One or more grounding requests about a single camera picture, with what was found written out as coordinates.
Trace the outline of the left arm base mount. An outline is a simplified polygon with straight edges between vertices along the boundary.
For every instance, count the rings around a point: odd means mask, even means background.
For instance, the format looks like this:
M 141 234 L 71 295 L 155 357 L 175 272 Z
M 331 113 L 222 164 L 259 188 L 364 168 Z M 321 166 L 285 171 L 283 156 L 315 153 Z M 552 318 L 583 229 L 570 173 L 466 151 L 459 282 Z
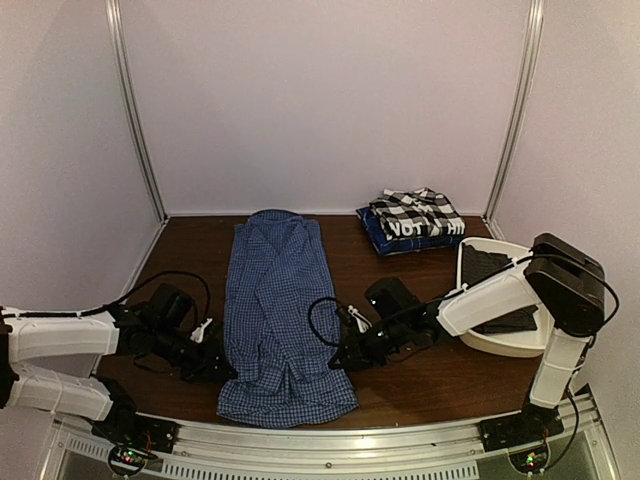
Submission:
M 176 422 L 139 414 L 90 420 L 89 424 L 94 435 L 145 453 L 172 453 L 179 429 Z

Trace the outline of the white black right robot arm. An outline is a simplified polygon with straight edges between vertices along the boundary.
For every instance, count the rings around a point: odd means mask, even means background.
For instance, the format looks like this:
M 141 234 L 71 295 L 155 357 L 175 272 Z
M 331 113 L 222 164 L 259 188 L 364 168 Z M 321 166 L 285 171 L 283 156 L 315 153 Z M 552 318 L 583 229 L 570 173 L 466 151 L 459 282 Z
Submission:
M 512 356 L 541 356 L 520 413 L 502 424 L 530 442 L 555 431 L 558 405 L 598 332 L 610 320 L 611 293 L 599 262 L 551 233 L 532 246 L 469 237 L 457 249 L 456 286 L 421 302 L 397 278 L 371 286 L 379 319 L 350 327 L 329 361 L 332 369 L 360 371 L 386 364 L 408 344 L 431 347 L 443 335 Z

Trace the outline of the blue checked long sleeve shirt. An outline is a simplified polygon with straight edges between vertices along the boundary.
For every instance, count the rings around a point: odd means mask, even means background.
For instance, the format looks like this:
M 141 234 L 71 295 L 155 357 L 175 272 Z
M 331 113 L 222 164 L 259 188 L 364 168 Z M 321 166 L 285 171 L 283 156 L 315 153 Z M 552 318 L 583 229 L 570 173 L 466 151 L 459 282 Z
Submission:
M 223 342 L 237 378 L 220 390 L 219 416 L 286 429 L 358 407 L 348 375 L 328 366 L 341 334 L 334 297 L 317 221 L 269 209 L 235 227 Z

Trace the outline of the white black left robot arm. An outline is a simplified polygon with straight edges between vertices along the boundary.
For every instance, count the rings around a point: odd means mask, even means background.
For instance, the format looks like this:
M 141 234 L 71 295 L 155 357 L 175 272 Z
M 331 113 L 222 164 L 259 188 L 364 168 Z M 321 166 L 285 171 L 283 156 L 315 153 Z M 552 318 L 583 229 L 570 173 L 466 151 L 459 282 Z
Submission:
M 75 377 L 31 365 L 64 355 L 149 354 L 178 369 L 183 381 L 224 383 L 236 372 L 226 359 L 219 324 L 206 319 L 185 334 L 179 326 L 193 302 L 182 295 L 133 307 L 122 303 L 79 312 L 1 311 L 1 405 L 81 417 L 115 443 L 146 431 L 137 406 L 112 379 Z

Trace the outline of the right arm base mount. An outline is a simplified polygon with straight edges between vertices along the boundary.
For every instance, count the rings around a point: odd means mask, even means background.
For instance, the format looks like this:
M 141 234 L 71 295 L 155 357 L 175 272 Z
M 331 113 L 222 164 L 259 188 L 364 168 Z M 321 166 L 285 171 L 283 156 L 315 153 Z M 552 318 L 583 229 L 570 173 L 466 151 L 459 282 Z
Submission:
M 478 429 L 485 452 L 541 443 L 564 432 L 562 421 L 555 417 L 543 419 L 524 413 L 482 420 Z

